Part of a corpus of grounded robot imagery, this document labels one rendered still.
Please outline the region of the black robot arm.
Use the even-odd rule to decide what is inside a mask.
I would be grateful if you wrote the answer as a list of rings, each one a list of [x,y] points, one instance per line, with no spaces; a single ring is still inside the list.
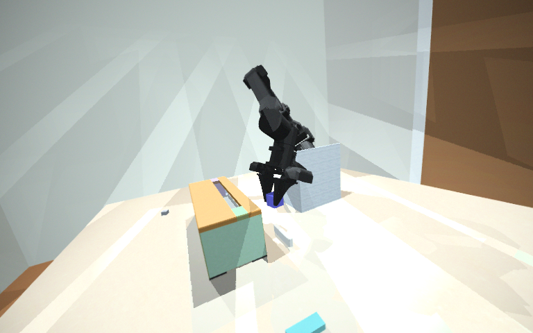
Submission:
[[[252,68],[243,79],[260,104],[259,129],[274,139],[274,143],[291,145],[296,152],[315,148],[312,143],[314,136],[307,127],[291,118],[289,106],[281,103],[275,95],[267,75],[265,68],[260,65]]]

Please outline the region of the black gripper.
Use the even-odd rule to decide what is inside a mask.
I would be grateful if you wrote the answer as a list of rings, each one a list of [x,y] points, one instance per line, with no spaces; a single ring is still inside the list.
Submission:
[[[297,154],[294,149],[293,146],[288,144],[273,143],[273,146],[269,147],[271,151],[269,162],[265,164],[252,162],[250,164],[249,170],[258,172],[257,176],[260,180],[264,202],[267,202],[266,194],[272,192],[273,184],[274,206],[278,206],[282,197],[292,185],[298,184],[297,180],[312,184],[313,175],[311,171],[291,166],[293,155],[296,156]],[[281,177],[276,178],[274,174],[281,175]]]

